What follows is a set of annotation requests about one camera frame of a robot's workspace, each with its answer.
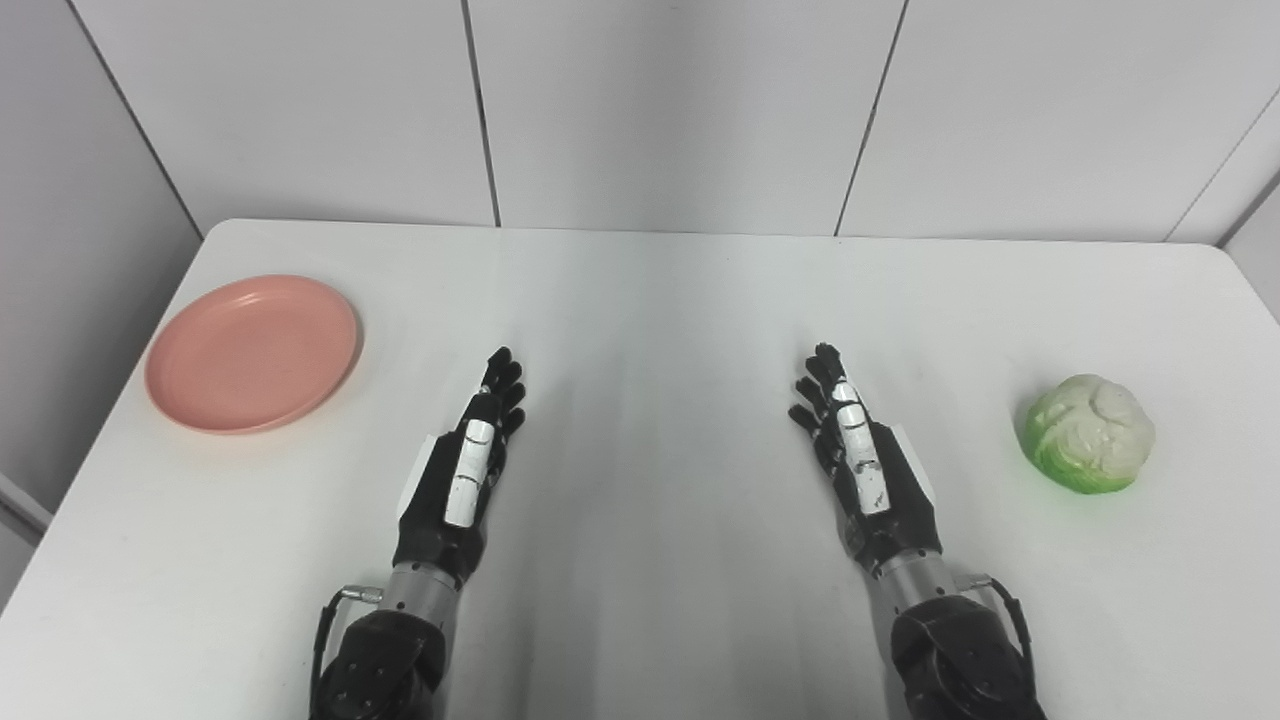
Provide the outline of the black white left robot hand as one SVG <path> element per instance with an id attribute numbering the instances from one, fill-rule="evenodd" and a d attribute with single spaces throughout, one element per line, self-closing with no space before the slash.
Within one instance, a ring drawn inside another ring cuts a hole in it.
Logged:
<path id="1" fill-rule="evenodd" d="M 504 473 L 509 441 L 526 419 L 522 374 L 511 348 L 499 347 L 454 429 L 435 438 L 399 518 L 396 566 L 439 570 L 457 589 L 476 571 L 486 506 Z"/>

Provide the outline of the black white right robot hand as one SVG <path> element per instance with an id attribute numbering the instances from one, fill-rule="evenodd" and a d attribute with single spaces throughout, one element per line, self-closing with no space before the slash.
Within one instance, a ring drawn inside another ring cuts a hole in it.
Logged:
<path id="1" fill-rule="evenodd" d="M 904 553 L 941 553 L 934 506 L 893 429 L 872 416 L 840 351 L 818 343 L 804 366 L 795 383 L 803 402 L 788 416 L 829 479 L 854 561 L 879 577 Z"/>

